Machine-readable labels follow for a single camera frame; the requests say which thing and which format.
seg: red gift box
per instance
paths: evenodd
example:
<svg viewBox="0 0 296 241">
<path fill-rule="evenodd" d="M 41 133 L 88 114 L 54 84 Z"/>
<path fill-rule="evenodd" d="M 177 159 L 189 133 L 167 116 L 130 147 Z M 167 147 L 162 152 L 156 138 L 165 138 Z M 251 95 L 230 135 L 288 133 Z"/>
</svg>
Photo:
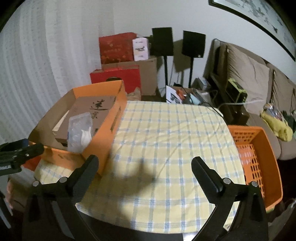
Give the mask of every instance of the red gift box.
<svg viewBox="0 0 296 241">
<path fill-rule="evenodd" d="M 115 67 L 109 69 L 95 70 L 90 73 L 91 83 L 101 83 L 112 80 L 123 80 L 127 94 L 135 91 L 138 87 L 141 91 L 141 77 L 139 66 Z"/>
<path fill-rule="evenodd" d="M 133 61 L 135 33 L 124 33 L 99 38 L 101 63 L 112 64 Z"/>
</svg>

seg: orange plastic basket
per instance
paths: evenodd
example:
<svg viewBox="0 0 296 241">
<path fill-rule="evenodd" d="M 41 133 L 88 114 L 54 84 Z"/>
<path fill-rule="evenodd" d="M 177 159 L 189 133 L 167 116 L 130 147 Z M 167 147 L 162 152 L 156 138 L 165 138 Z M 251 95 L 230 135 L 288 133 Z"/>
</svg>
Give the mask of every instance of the orange plastic basket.
<svg viewBox="0 0 296 241">
<path fill-rule="evenodd" d="M 281 176 L 276 158 L 263 128 L 258 126 L 228 126 L 239 151 L 246 184 L 256 181 L 260 187 L 266 211 L 283 198 Z"/>
</svg>

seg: sofa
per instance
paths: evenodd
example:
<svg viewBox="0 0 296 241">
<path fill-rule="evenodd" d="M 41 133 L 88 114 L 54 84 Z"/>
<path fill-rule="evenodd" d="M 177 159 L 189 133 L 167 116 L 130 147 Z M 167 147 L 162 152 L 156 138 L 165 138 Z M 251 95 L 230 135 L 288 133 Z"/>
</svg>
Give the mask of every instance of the sofa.
<svg viewBox="0 0 296 241">
<path fill-rule="evenodd" d="M 248 98 L 249 94 L 258 95 L 259 99 L 262 98 L 262 103 L 258 102 L 259 107 L 255 103 L 252 106 L 247 105 L 248 109 L 246 109 L 250 115 L 247 125 L 260 126 L 265 130 L 276 159 L 290 160 L 295 158 L 296 140 L 292 138 L 290 142 L 284 142 L 277 138 L 266 122 L 261 119 L 258 110 L 260 108 L 262 110 L 260 105 L 265 103 L 274 104 L 280 111 L 295 110 L 296 85 L 268 61 L 231 43 L 214 39 L 210 58 L 209 76 L 220 92 L 225 92 L 226 82 L 231 75 L 235 80 L 242 76 L 244 79 L 250 78 L 250 82 L 255 78 L 254 87 L 248 92 Z"/>
</svg>

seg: speaker stand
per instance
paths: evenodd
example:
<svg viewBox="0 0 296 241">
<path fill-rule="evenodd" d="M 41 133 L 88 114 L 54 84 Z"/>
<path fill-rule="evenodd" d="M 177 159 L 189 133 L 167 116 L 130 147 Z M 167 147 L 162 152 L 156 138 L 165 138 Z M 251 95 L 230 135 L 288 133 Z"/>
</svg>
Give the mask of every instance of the speaker stand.
<svg viewBox="0 0 296 241">
<path fill-rule="evenodd" d="M 188 88 L 191 88 L 192 71 L 193 71 L 193 61 L 194 61 L 194 58 L 191 57 L 191 58 L 190 58 L 190 75 L 189 75 L 189 84 L 188 84 Z"/>
<path fill-rule="evenodd" d="M 163 60 L 165 62 L 165 86 L 168 85 L 168 57 L 164 56 Z"/>
</svg>

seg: black picture frame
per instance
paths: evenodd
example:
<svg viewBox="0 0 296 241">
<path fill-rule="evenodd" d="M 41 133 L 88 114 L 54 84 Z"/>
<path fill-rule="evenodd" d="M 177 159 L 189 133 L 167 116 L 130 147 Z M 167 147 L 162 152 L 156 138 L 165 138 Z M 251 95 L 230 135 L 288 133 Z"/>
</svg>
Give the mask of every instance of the black picture frame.
<svg viewBox="0 0 296 241">
<path fill-rule="evenodd" d="M 296 46 L 294 46 L 294 54 L 292 54 L 287 47 L 280 41 L 277 39 L 277 37 L 275 37 L 269 30 L 267 30 L 266 28 L 264 28 L 261 24 L 257 23 L 256 21 L 254 21 L 253 19 L 249 18 L 248 16 L 244 15 L 243 13 L 234 10 L 230 7 L 224 6 L 222 4 L 219 3 L 215 3 L 214 0 L 208 0 L 209 1 L 209 5 L 210 6 L 214 6 L 214 7 L 218 7 L 220 9 L 223 9 L 225 11 L 228 11 L 236 16 L 239 16 L 241 18 L 243 18 L 244 20 L 247 20 L 248 22 L 252 23 L 253 25 L 255 25 L 256 27 L 260 28 L 262 31 L 264 31 L 266 34 L 268 34 L 270 37 L 272 37 L 288 54 L 289 56 L 295 61 L 296 60 Z"/>
</svg>

